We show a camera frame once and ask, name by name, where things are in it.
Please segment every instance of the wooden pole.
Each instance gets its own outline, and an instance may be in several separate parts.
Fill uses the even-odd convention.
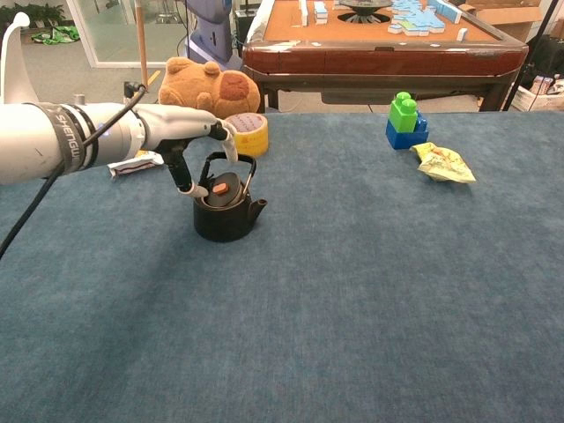
[[[143,85],[149,89],[149,73],[147,71],[147,53],[145,47],[145,18],[141,0],[135,0],[135,20],[137,21],[137,44],[139,46],[139,61],[143,73]]]

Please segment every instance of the robotic arm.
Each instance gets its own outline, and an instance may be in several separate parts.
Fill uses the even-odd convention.
[[[235,129],[228,122],[203,110],[158,104],[135,106],[84,148],[85,139],[122,108],[117,103],[0,105],[0,185],[48,177],[62,161],[68,174],[127,160],[143,149],[161,154],[182,194],[206,197],[183,158],[190,141],[216,139],[229,161],[237,161]]]

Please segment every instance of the blue carpet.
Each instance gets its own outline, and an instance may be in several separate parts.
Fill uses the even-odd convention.
[[[269,115],[228,244],[165,169],[62,178],[0,263],[0,421],[562,421],[564,115],[428,117],[477,184],[384,115]],[[39,186],[0,187],[1,234]]]

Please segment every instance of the blue lego block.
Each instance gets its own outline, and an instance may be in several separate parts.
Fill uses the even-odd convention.
[[[427,119],[418,112],[418,119],[415,125],[415,132],[397,132],[394,125],[388,120],[386,126],[386,137],[394,150],[405,150],[417,144],[427,142],[429,131],[427,129]]]

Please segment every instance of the yellow snack bag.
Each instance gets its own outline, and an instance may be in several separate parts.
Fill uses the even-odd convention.
[[[411,150],[419,155],[418,170],[429,175],[434,181],[473,183],[476,181],[470,168],[457,152],[437,147],[433,143],[414,145]]]

